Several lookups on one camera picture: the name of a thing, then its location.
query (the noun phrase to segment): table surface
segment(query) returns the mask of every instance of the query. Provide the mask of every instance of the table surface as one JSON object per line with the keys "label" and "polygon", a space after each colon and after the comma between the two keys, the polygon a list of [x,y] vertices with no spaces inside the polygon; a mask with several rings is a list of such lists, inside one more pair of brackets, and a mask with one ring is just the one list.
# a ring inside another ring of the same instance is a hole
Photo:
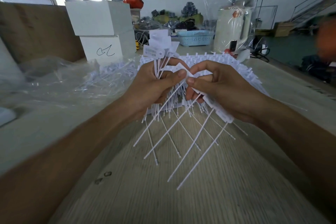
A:
{"label": "table surface", "polygon": [[[181,47],[178,53],[204,53],[204,47]],[[333,96],[258,59],[244,62],[252,67],[269,94],[313,122],[336,134],[336,102]],[[101,108],[41,108],[0,128],[1,171],[57,140]],[[206,115],[194,108],[202,124]],[[221,126],[215,114],[211,116]],[[176,117],[163,117],[170,127]],[[185,115],[181,122],[191,137],[200,125]],[[235,121],[247,134],[229,124],[183,186],[176,190],[212,139],[202,131],[170,182],[180,162],[168,136],[150,150],[148,133],[133,147],[145,124],[135,122],[123,129],[92,162],[50,223],[328,223],[332,213],[305,175],[264,132],[251,124]],[[221,131],[208,120],[212,137]],[[153,143],[165,132],[162,122],[149,129]],[[170,131],[183,156],[191,140],[180,124]]]}

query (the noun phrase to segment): fingernail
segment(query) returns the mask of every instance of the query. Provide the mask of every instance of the fingernail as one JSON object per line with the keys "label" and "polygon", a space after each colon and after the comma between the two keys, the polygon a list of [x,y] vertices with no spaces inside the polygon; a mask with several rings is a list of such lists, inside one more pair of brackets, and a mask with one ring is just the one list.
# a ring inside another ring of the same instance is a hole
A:
{"label": "fingernail", "polygon": [[193,84],[195,82],[195,79],[193,77],[188,77],[187,78],[187,83]]}
{"label": "fingernail", "polygon": [[179,77],[185,77],[186,74],[187,74],[187,71],[185,71],[184,69],[181,69],[181,70],[179,70],[179,72],[178,72],[177,75],[178,75]]}

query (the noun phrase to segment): blue plastic basket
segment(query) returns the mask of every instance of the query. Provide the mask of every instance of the blue plastic basket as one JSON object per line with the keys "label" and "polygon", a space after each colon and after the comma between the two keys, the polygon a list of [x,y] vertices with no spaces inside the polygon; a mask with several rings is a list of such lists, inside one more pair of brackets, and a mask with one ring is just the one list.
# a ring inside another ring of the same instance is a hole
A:
{"label": "blue plastic basket", "polygon": [[213,39],[213,32],[207,30],[181,31],[177,33],[183,46],[209,45]]}

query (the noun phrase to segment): person's left hand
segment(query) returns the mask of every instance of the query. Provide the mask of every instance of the person's left hand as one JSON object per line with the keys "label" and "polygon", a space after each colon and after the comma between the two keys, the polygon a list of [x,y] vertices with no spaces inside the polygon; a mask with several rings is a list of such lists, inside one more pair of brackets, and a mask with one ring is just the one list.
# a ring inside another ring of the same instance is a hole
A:
{"label": "person's left hand", "polygon": [[[168,65],[176,66],[178,63],[189,70],[182,60],[176,58],[170,58]],[[132,109],[131,120],[142,118],[153,103],[163,104],[171,88],[182,81],[186,75],[187,72],[184,69],[175,73],[164,71],[161,78],[157,79],[154,75],[153,61],[142,65],[131,86],[121,97],[127,103],[127,108]]]}

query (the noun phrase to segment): hand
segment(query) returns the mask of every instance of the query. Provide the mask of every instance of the hand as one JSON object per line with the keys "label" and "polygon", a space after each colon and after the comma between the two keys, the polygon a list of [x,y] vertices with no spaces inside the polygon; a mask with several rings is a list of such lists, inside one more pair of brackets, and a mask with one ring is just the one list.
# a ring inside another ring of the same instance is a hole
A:
{"label": "hand", "polygon": [[190,72],[208,70],[211,75],[199,78],[187,78],[189,87],[186,92],[186,100],[195,99],[195,88],[211,95],[216,101],[235,118],[254,123],[257,121],[261,110],[271,98],[262,94],[251,86],[232,66],[206,60],[193,65]]}
{"label": "hand", "polygon": [[[168,65],[176,66],[178,63],[189,69],[182,60],[176,58],[170,58]],[[131,109],[131,120],[142,118],[152,104],[163,104],[171,88],[186,75],[187,72],[183,69],[175,73],[164,71],[161,78],[157,79],[154,75],[153,61],[142,65],[131,86],[121,97],[127,108]]]}

